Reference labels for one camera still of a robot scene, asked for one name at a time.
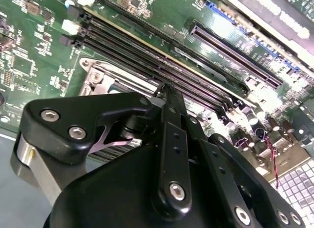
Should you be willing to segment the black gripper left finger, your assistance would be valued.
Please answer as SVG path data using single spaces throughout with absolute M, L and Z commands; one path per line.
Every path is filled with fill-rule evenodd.
M 168 83 L 150 99 L 128 92 L 34 100 L 24 107 L 13 156 L 54 206 L 71 182 L 131 150 L 188 151 L 186 116 L 182 93 Z

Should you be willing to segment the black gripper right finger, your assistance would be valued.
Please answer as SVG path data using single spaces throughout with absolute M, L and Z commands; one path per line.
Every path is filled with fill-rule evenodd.
M 303 228 L 292 206 L 222 135 L 206 137 L 196 118 L 187 115 L 189 149 L 209 180 L 223 228 Z

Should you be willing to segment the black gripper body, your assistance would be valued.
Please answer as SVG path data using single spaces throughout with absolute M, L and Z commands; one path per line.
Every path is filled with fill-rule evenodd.
M 182 146 L 142 146 L 71 182 L 47 228 L 231 228 L 206 166 Z

